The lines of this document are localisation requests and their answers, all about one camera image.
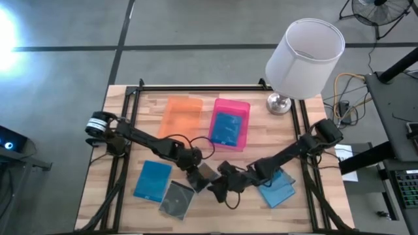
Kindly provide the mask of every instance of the pink plastic container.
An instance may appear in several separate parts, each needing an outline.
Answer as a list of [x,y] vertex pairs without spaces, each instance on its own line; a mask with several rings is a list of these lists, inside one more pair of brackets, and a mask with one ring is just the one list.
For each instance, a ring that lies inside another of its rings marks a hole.
[[250,104],[241,101],[232,101],[227,99],[216,99],[214,105],[214,112],[212,114],[212,120],[209,128],[209,138],[212,138],[212,131],[216,122],[216,116],[218,113],[230,114],[240,116],[242,118],[241,129],[238,135],[236,146],[227,146],[223,144],[215,143],[216,147],[227,148],[235,151],[242,151],[247,145],[247,131],[249,121],[249,108]]

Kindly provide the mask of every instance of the wooden table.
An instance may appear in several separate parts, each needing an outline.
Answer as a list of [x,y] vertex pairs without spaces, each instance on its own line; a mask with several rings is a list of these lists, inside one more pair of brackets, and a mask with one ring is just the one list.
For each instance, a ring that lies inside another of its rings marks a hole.
[[[110,86],[108,89],[104,111],[121,114],[126,86]],[[247,146],[243,152],[233,152],[218,148],[210,159],[204,160],[213,169],[228,160],[232,165],[245,167],[261,157],[268,157],[292,144],[295,130],[291,113],[274,116],[266,109],[266,98],[271,91],[143,91],[140,95],[136,128],[156,135],[159,130],[163,112],[169,95],[187,95],[203,100],[201,117],[201,135],[207,135],[212,117],[212,109],[216,98],[246,101],[251,104],[248,127]],[[306,100],[310,123],[326,118],[323,101],[320,95]],[[302,115],[298,110],[299,123],[304,130]],[[203,147],[203,155],[210,153],[208,146]],[[92,159],[102,155],[104,148],[93,152]],[[76,228],[83,227],[102,204],[111,165],[111,157],[103,157],[93,163],[88,171],[86,185],[76,221]],[[203,190],[195,195],[184,221],[167,217],[158,211],[159,204],[133,196],[142,166],[145,160],[170,164],[155,156],[150,150],[134,144],[123,199],[120,232],[311,232],[311,224],[306,201],[306,193],[298,159],[283,165],[283,169],[296,179],[296,193],[277,206],[270,209],[255,187],[248,187],[241,194],[241,202],[236,210],[230,210],[224,204],[218,204],[212,192]],[[185,172],[174,164],[171,179],[188,185]],[[320,166],[338,166],[337,160],[324,154]],[[341,173],[336,168],[320,171],[325,197],[344,222],[353,227],[353,220],[347,201]],[[235,205],[237,195],[229,192],[228,202]],[[319,204],[315,202],[317,218],[322,224]]]

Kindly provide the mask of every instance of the white paper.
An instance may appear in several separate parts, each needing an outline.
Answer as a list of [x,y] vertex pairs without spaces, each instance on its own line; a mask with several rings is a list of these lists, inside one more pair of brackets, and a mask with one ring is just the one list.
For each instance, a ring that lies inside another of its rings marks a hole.
[[[335,154],[337,155],[337,157],[341,161],[344,161],[344,160],[353,156],[353,150],[351,149],[351,146],[347,146],[347,145],[343,145],[343,144],[336,144],[335,145]],[[356,171],[353,171],[353,172],[350,172],[348,174],[343,175],[342,180],[344,180],[344,181],[354,181],[354,182],[359,181]]]

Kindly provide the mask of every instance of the orange plastic container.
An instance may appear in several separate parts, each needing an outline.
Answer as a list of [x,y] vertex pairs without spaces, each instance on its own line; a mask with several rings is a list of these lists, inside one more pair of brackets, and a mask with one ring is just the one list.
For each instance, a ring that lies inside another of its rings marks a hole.
[[[163,120],[158,137],[164,138],[171,134],[182,134],[189,140],[197,137],[200,127],[203,101],[187,96],[170,96],[165,107]],[[188,148],[189,144],[181,136],[173,136]]]

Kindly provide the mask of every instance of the electric fan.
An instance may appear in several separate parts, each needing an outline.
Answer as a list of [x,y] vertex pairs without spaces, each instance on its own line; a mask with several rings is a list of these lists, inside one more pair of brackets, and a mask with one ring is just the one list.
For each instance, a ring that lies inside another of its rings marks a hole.
[[[342,16],[350,0],[347,0],[340,12],[340,20],[349,17],[356,17],[358,21],[365,25],[374,26],[376,30],[376,39],[382,39],[401,21],[401,19],[409,14],[413,0],[351,0],[351,8],[353,14]],[[395,22],[392,27],[380,36],[379,26],[387,25]]]

